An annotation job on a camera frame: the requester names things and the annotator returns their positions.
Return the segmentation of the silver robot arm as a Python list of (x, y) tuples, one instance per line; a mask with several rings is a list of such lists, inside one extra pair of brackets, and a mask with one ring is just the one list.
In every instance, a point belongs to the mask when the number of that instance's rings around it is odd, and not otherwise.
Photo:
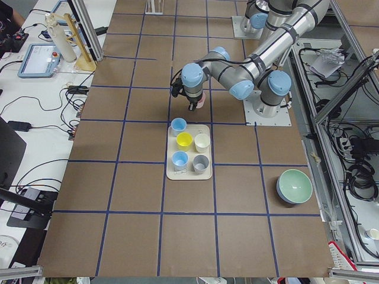
[(248, 33), (262, 30), (268, 18), (269, 2), (266, 0), (248, 1), (245, 10), (244, 29)]
[(215, 78), (238, 100), (247, 98), (256, 80), (273, 62), (324, 18), (329, 1), (255, 1), (268, 9), (258, 48), (242, 62), (230, 60), (228, 52), (216, 47), (200, 60), (186, 64), (170, 82), (171, 95), (182, 95), (194, 111), (203, 98), (203, 83)]

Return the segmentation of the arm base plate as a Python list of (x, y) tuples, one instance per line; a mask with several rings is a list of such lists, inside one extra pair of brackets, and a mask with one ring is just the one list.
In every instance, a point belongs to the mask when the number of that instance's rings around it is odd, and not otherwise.
[(255, 29), (245, 16), (232, 16), (234, 38), (259, 40), (263, 29)]
[(267, 106), (257, 98), (248, 98), (243, 101), (246, 124), (250, 126), (290, 127), (291, 120), (286, 101), (280, 105)]

